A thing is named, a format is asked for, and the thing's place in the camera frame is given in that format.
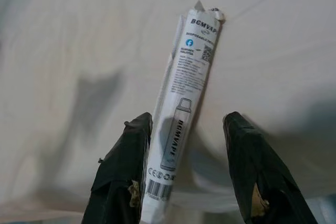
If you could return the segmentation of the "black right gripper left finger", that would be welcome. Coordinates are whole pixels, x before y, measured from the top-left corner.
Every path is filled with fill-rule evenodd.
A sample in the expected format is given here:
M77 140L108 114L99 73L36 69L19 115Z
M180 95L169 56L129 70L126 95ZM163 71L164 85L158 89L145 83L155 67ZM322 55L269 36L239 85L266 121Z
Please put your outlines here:
M124 123L99 161L81 224L140 224L152 125L148 112Z

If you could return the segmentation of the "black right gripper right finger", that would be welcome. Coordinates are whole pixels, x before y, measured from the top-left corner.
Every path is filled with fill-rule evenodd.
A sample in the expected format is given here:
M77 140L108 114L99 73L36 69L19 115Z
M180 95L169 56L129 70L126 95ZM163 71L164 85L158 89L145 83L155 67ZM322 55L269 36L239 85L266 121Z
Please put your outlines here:
M245 224L318 224L288 167L239 112L223 118L229 174Z

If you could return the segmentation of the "white vape package tube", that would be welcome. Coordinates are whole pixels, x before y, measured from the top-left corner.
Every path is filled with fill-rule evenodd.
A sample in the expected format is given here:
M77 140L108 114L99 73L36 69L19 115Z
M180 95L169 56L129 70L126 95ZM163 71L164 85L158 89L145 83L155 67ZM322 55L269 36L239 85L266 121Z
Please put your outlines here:
M141 222L162 224L177 168L206 86L219 33L218 8L197 2L181 16L155 106Z

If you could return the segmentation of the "cream sheeted bed mattress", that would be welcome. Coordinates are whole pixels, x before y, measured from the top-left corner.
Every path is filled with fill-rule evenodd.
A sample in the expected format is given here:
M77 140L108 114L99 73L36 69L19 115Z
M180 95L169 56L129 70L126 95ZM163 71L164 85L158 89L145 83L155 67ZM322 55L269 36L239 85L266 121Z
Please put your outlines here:
M226 21L164 224L243 224L223 117L256 125L336 224L336 0L9 0L0 14L0 224L80 224L125 121L153 112L178 19Z

